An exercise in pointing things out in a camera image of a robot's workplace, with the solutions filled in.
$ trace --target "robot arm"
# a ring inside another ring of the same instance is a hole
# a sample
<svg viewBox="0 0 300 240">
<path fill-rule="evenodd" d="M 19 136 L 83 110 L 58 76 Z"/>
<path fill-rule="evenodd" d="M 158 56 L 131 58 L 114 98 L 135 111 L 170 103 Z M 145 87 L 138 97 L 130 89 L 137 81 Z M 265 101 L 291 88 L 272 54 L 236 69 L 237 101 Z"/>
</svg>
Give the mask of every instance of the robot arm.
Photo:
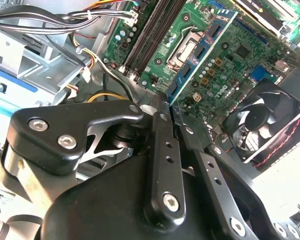
<svg viewBox="0 0 300 240">
<path fill-rule="evenodd" d="M 178 105 L 158 93 L 150 109 L 119 100 L 12 116 L 0 178 L 41 207 L 40 239 L 300 239 L 220 147 L 202 148 Z M 77 184 L 82 160 L 122 147 L 133 156 Z"/>
</svg>

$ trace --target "chip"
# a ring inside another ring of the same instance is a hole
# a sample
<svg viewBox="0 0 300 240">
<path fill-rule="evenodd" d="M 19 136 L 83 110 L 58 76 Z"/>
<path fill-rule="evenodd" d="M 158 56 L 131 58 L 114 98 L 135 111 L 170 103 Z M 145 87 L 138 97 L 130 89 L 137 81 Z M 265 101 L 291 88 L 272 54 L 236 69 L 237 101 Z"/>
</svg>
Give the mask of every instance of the chip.
<svg viewBox="0 0 300 240">
<path fill-rule="evenodd" d="M 209 69 L 209 71 L 208 71 L 208 74 L 210 74 L 211 76 L 213 76 L 213 75 L 215 75 L 215 70 L 213 70 L 213 69 Z"/>
<path fill-rule="evenodd" d="M 202 78 L 201 83 L 207 85 L 209 83 L 209 80 L 204 77 Z"/>
<path fill-rule="evenodd" d="M 224 62 L 220 59 L 220 58 L 217 58 L 215 60 L 215 64 L 218 65 L 219 67 L 223 64 Z"/>
<path fill-rule="evenodd" d="M 124 41 L 124 42 L 122 43 L 122 47 L 123 47 L 124 49 L 127 49 L 127 48 L 129 47 L 129 43 L 127 43 L 126 41 Z"/>
<path fill-rule="evenodd" d="M 250 50 L 246 47 L 240 45 L 238 49 L 235 51 L 236 54 L 238 54 L 241 58 L 245 59 L 250 54 Z"/>
</svg>

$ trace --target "red wire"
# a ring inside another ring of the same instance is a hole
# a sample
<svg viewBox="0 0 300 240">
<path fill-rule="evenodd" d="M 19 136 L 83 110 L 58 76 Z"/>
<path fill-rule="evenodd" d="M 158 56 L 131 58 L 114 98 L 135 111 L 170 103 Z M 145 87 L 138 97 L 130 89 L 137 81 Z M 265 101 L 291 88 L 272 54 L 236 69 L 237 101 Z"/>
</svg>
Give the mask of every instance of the red wire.
<svg viewBox="0 0 300 240">
<path fill-rule="evenodd" d="M 84 37 L 84 38 L 87 38 L 87 39 L 96 39 L 97 38 L 95 36 L 88 36 L 88 35 L 85 35 L 85 34 L 82 34 L 82 33 L 79 33 L 79 32 L 75 32 L 74 34 L 79 35 L 79 36 Z"/>
<path fill-rule="evenodd" d="M 286 139 L 280 144 L 280 146 L 278 146 L 272 152 L 270 152 L 268 157 L 265 160 L 263 160 L 262 162 L 260 162 L 259 164 L 255 165 L 255 167 L 260 167 L 263 164 L 265 164 L 275 152 L 277 152 L 280 148 L 282 148 L 288 142 L 288 140 L 292 137 L 292 135 L 295 134 L 299 125 L 300 125 L 300 118 L 298 119 L 296 125 L 293 127 L 292 132 L 289 134 L 289 136 L 286 137 Z"/>
</svg>

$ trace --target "integrated circuit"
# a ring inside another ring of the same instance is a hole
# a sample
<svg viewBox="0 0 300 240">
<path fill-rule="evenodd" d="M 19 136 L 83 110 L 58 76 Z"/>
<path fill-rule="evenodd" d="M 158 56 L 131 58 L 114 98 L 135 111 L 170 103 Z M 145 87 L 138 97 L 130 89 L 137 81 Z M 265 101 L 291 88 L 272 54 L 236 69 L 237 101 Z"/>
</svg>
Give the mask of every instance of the integrated circuit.
<svg viewBox="0 0 300 240">
<path fill-rule="evenodd" d="M 204 77 L 202 78 L 201 83 L 207 85 L 209 83 L 209 80 Z"/>
<path fill-rule="evenodd" d="M 220 58 L 217 58 L 216 60 L 215 60 L 215 65 L 217 65 L 217 66 L 221 66 L 222 64 L 223 64 L 224 62 L 220 59 Z"/>
<path fill-rule="evenodd" d="M 237 50 L 235 51 L 236 54 L 238 54 L 241 58 L 245 59 L 250 54 L 250 50 L 247 49 L 245 46 L 240 45 Z"/>
<path fill-rule="evenodd" d="M 215 72 L 216 71 L 211 68 L 208 70 L 208 74 L 210 74 L 211 76 L 215 75 Z"/>
</svg>

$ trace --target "silver bolt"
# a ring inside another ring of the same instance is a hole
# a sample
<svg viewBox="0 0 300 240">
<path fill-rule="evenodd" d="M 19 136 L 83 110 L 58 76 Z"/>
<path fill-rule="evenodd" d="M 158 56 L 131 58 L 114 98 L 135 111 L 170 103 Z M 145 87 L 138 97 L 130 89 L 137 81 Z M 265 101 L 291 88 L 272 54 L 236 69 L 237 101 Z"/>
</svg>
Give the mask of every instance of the silver bolt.
<svg viewBox="0 0 300 240">
<path fill-rule="evenodd" d="M 240 236 L 244 237 L 246 235 L 246 229 L 244 225 L 236 218 L 230 218 L 230 224 L 232 229 Z"/>
<path fill-rule="evenodd" d="M 188 133 L 190 133 L 191 135 L 194 134 L 194 131 L 193 131 L 190 127 L 186 126 L 185 129 L 186 129 L 186 131 L 187 131 Z"/>
<path fill-rule="evenodd" d="M 64 149 L 74 149 L 77 146 L 77 141 L 70 135 L 62 135 L 58 138 L 58 144 Z"/>
<path fill-rule="evenodd" d="M 169 193 L 163 195 L 163 203 L 171 212 L 176 212 L 179 210 L 178 200 L 175 196 Z"/>
<path fill-rule="evenodd" d="M 132 112 L 135 112 L 135 113 L 139 112 L 138 108 L 135 105 L 130 105 L 129 108 Z"/>
<path fill-rule="evenodd" d="M 37 132 L 44 132 L 48 129 L 49 125 L 44 120 L 33 119 L 29 122 L 29 127 Z"/>
<path fill-rule="evenodd" d="M 160 114 L 160 118 L 162 118 L 163 120 L 165 120 L 165 121 L 168 121 L 168 118 L 167 118 L 167 116 L 166 115 L 164 115 L 164 114 Z"/>
<path fill-rule="evenodd" d="M 282 237 L 286 238 L 288 236 L 285 229 L 279 223 L 275 222 L 274 227 L 278 231 L 278 233 L 281 234 Z"/>
<path fill-rule="evenodd" d="M 214 146 L 214 147 L 213 147 L 213 150 L 215 150 L 215 152 L 216 152 L 217 154 L 221 154 L 220 148 Z"/>
<path fill-rule="evenodd" d="M 288 227 L 290 233 L 292 233 L 296 239 L 300 239 L 300 236 L 299 236 L 297 230 L 292 225 L 287 224 L 286 226 Z"/>
</svg>

